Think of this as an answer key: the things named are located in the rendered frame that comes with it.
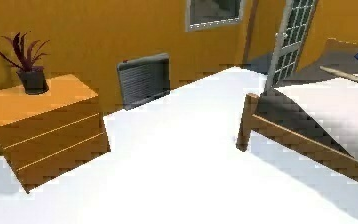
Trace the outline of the white framed window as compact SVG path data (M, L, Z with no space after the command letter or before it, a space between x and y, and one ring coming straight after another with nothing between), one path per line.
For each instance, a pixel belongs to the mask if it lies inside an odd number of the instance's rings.
M186 0L185 31L235 25L243 20L247 0Z

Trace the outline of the white glass pane door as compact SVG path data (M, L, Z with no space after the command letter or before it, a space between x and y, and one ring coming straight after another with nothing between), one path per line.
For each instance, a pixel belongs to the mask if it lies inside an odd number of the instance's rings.
M265 89L294 73L318 0L285 0Z

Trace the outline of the wooden chest of drawers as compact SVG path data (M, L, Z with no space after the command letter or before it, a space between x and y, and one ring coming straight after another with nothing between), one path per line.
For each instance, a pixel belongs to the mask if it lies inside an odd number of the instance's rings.
M99 95L72 74L0 90L0 156L30 191L110 151Z

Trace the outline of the dark red house plant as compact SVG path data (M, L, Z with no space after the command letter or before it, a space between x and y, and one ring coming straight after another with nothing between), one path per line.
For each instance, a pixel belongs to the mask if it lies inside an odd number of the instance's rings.
M3 36L3 39L9 42L18 62L14 62L0 50L0 57L5 60L11 67L17 69L16 73L27 95L41 95L49 90L49 86L44 74L44 67L37 65L36 62L47 53L41 52L48 40L42 42L36 51L34 48L39 40L32 41L26 45L27 34L18 32L13 38Z

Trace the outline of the grey wall radiator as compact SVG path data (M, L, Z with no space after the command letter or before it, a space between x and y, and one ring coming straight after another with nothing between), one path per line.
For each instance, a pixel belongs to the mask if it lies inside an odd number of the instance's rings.
M169 54L125 60L117 65L123 108L131 110L170 93Z

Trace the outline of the brown wooden door frame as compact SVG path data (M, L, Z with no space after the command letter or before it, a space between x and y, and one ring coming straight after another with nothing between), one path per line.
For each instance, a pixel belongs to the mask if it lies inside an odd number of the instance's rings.
M242 58L242 67L244 67L248 62L248 56L250 52L250 46L252 41L252 33L254 30L255 25L255 17L257 13L257 8L259 5L259 0L252 0L252 7L250 10L250 17L247 24L247 32L246 32L246 41L245 41L245 47L243 52L243 58Z

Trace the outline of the wooden frame bed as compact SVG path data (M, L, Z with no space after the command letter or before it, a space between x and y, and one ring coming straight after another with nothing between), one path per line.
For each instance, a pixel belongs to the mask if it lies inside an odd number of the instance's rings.
M236 146L257 132L358 182L358 83L293 75L245 95Z

